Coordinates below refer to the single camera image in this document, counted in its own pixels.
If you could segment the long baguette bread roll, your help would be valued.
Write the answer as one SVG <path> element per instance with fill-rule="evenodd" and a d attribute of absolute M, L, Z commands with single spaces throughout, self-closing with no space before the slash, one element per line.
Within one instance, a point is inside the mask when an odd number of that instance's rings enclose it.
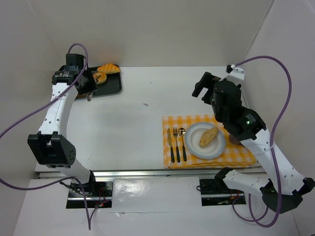
<path fill-rule="evenodd" d="M 201 148 L 205 148 L 209 145 L 218 135 L 219 130 L 216 127 L 212 127 L 211 129 L 207 129 L 203 132 L 199 140 L 199 146 Z"/>

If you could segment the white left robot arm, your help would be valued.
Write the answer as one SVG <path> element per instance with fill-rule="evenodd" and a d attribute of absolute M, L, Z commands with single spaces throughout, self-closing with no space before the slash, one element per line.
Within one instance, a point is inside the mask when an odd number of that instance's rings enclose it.
<path fill-rule="evenodd" d="M 52 77 L 53 104 L 36 134 L 28 136 L 28 145 L 40 165 L 74 177 L 72 188 L 83 185 L 88 193 L 95 190 L 95 177 L 76 159 L 76 148 L 67 139 L 67 123 L 72 104 L 78 95 L 91 101 L 96 82 L 85 56 L 66 54 L 66 64 Z"/>

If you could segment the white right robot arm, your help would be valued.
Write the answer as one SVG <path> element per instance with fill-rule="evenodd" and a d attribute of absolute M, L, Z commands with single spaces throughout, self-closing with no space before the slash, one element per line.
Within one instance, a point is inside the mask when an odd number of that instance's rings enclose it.
<path fill-rule="evenodd" d="M 215 120 L 251 152 L 268 175 L 259 179 L 225 167 L 215 175 L 217 186 L 261 197 L 270 210 L 279 214 L 297 208 L 302 196 L 313 190 L 315 181 L 290 164 L 271 140 L 259 114 L 242 106 L 241 85 L 205 72 L 192 96 L 198 97 L 203 88 L 207 92 L 202 101 L 212 106 Z"/>

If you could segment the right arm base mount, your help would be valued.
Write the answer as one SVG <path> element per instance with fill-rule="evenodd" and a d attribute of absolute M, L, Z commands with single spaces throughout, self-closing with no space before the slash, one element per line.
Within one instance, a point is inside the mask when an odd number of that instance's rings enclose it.
<path fill-rule="evenodd" d="M 244 192 L 226 187 L 219 187 L 215 179 L 200 179 L 196 190 L 201 194 L 201 204 L 205 206 L 245 205 Z"/>

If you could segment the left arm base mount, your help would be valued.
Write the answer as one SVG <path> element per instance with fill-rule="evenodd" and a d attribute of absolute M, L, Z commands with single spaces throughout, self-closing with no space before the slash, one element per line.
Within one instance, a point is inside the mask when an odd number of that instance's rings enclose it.
<path fill-rule="evenodd" d="M 85 208 L 83 192 L 78 184 L 66 184 L 64 181 L 60 182 L 66 187 L 68 192 L 66 208 L 79 209 Z M 113 181 L 97 181 L 94 185 L 94 190 L 86 192 L 86 201 L 88 208 L 111 208 L 113 194 Z"/>

